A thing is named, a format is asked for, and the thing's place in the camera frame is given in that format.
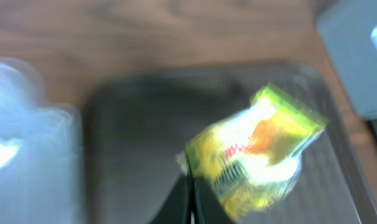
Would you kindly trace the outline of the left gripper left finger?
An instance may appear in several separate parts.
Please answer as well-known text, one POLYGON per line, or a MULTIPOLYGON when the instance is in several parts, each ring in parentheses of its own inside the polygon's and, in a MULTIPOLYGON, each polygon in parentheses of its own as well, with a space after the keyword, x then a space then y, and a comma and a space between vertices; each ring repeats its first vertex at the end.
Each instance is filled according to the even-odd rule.
POLYGON ((150 224, 191 224, 192 179, 181 175, 150 224))

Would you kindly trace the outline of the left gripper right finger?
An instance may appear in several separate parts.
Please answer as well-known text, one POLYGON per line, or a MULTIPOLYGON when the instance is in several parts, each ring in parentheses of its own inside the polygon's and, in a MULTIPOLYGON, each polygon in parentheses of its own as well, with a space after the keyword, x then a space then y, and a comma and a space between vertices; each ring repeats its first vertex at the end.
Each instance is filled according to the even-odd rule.
POLYGON ((195 224, 235 224, 204 178, 193 180, 193 205, 195 224))

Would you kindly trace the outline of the yellow snack wrapper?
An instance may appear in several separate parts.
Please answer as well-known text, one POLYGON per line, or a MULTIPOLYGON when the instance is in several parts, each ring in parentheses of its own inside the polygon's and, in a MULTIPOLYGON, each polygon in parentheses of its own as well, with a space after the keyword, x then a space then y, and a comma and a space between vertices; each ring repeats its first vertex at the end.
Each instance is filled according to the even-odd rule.
POLYGON ((177 155, 181 170, 203 177, 234 221, 286 198, 302 168, 302 153, 328 120, 269 83, 250 107, 209 125, 177 155))

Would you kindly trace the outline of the white tissue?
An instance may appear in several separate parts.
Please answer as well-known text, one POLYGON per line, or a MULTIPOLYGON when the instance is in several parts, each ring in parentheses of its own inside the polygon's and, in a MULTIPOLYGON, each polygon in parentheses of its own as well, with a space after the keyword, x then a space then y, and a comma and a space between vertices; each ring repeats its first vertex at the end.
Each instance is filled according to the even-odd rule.
POLYGON ((21 139, 0 139, 0 169, 8 165, 23 145, 21 139))

